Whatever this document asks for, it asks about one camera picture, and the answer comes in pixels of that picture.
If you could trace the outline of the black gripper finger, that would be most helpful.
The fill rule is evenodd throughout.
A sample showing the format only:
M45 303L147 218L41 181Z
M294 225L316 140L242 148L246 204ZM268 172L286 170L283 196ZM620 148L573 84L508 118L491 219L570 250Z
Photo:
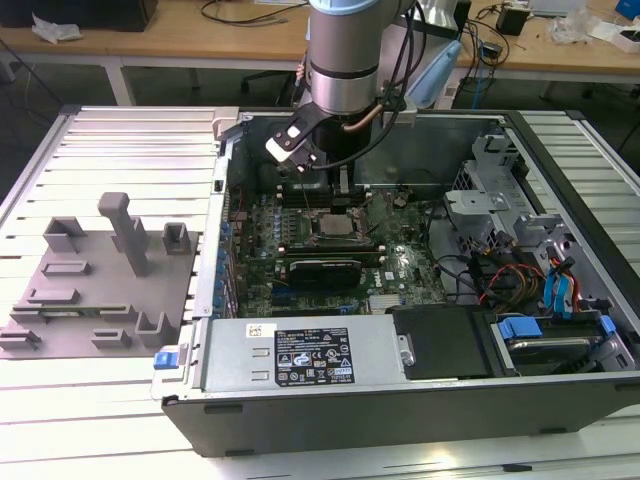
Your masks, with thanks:
M329 171L332 209L346 209L352 206L352 197L356 191L353 170L353 167L338 167Z

